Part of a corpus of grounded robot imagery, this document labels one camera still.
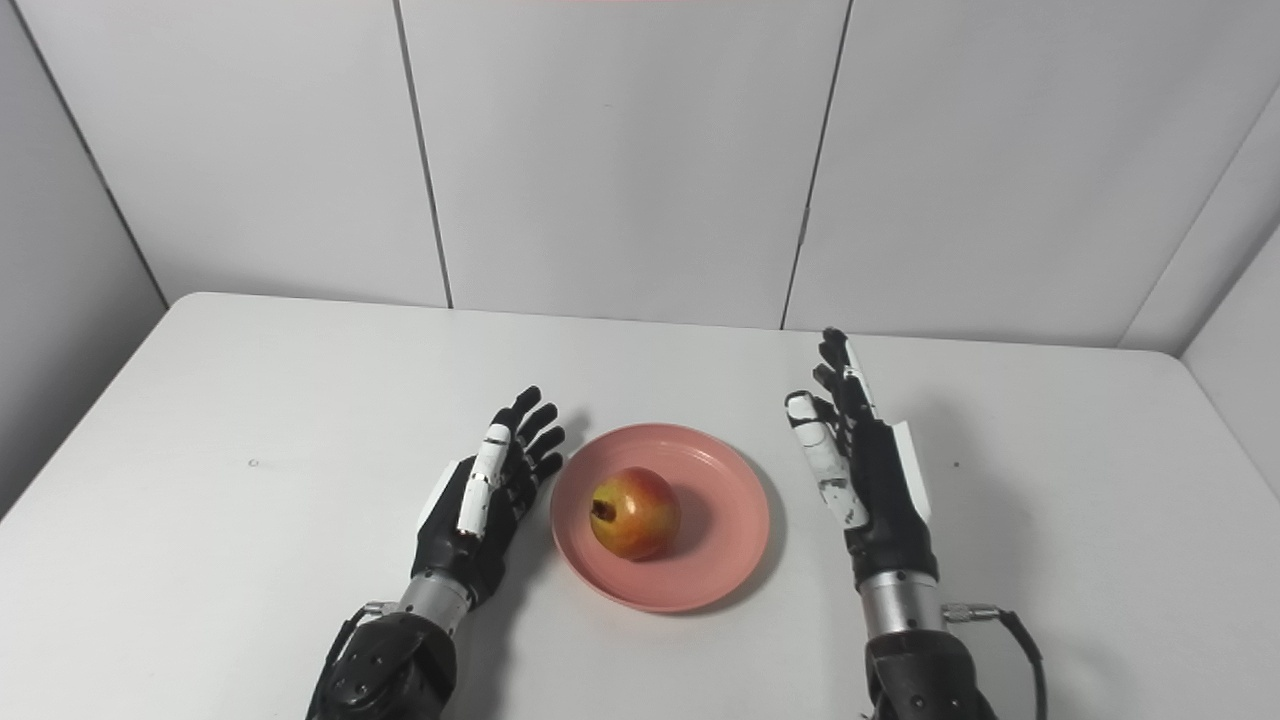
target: white table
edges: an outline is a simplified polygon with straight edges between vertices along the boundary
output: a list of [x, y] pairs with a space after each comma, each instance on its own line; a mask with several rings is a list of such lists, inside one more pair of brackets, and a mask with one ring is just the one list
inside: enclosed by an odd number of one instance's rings
[[[909, 418], [950, 600], [1019, 610], [1051, 717], [1280, 707], [1280, 503], [1165, 356], [855, 338]], [[581, 584], [543, 502], [467, 620], [453, 717], [847, 720], [864, 629], [782, 414], [815, 337], [197, 295], [0, 523], [0, 717], [301, 717], [337, 625], [402, 591], [440, 468], [531, 382], [570, 443], [681, 423], [758, 469], [776, 536], [737, 602], [645, 615]], [[1006, 720], [1030, 674], [964, 628]]]

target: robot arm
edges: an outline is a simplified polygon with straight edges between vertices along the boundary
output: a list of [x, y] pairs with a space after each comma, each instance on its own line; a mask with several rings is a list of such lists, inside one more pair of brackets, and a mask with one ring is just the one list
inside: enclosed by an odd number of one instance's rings
[[[367, 603], [343, 624], [307, 720], [435, 720], [457, 683], [453, 634], [497, 591], [504, 556], [538, 489], [563, 464], [564, 430], [536, 387], [494, 416], [476, 455], [452, 462], [420, 519], [399, 602]], [[361, 623], [366, 616], [375, 619]]]
[[1032, 659], [1037, 717], [1043, 717], [1039, 653], [1018, 616], [941, 601], [929, 503], [906, 424], [879, 419], [842, 332], [828, 328], [818, 350], [826, 364], [814, 378], [832, 401], [794, 392], [787, 418], [852, 556], [874, 720], [993, 720], [969, 651], [946, 630], [947, 621], [987, 619], [1009, 626]]

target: white wall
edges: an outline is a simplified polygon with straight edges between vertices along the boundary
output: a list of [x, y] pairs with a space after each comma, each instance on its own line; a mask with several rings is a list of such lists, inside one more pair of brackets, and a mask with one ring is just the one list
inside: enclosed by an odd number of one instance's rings
[[19, 0], [169, 300], [443, 305], [390, 0]]
[[[443, 274], [755, 327], [849, 8], [402, 0], [402, 38], [397, 0], [19, 1], [170, 299]], [[1277, 33], [1272, 0], [854, 3], [787, 327], [1178, 352], [1280, 220]]]
[[1272, 94], [1120, 347], [1181, 355], [1280, 225], [1280, 94]]
[[777, 328], [847, 0], [406, 0], [456, 306]]
[[1280, 493], [1280, 233], [1267, 242], [1183, 361]]
[[164, 306], [0, 3], [0, 515]]
[[[1115, 346], [1274, 94], [1277, 33], [1271, 0], [854, 3], [787, 327]], [[1184, 265], [1175, 295], [1217, 292]], [[1174, 348], [1197, 313], [1160, 305]]]

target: black cable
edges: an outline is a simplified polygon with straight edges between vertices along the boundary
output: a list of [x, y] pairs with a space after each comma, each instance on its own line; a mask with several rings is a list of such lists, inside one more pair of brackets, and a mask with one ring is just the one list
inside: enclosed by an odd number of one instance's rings
[[1032, 664], [1032, 675], [1036, 682], [1036, 720], [1046, 720], [1048, 717], [1048, 697], [1044, 687], [1044, 657], [1039, 653], [1036, 641], [1027, 632], [1027, 625], [1023, 625], [1023, 620], [1016, 612], [1001, 610], [1000, 624], [1009, 630], [1009, 634], [1014, 635], [1023, 652], [1027, 653], [1028, 662]]
[[338, 656], [342, 655], [342, 648], [347, 647], [347, 641], [351, 639], [351, 634], [356, 632], [356, 625], [369, 615], [369, 611], [361, 607], [351, 616], [349, 620], [338, 628], [338, 635], [333, 638], [333, 646], [329, 647], [329, 655], [324, 659], [324, 667], [320, 669], [320, 676], [316, 678], [316, 688], [311, 692], [311, 705], [307, 706], [307, 716], [305, 720], [314, 720], [316, 717], [316, 711], [320, 706], [320, 689], [324, 687], [325, 682], [329, 679], [329, 671], [333, 670], [334, 664], [338, 662]]

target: silver cylinder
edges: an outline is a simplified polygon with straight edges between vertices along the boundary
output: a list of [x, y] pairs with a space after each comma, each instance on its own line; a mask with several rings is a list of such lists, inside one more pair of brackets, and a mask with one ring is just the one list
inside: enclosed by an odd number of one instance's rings
[[471, 609], [466, 588], [440, 575], [413, 575], [399, 601], [399, 610], [425, 618], [453, 635]]
[[943, 630], [938, 582], [924, 573], [892, 571], [872, 575], [858, 585], [863, 597], [867, 637], [904, 630]]

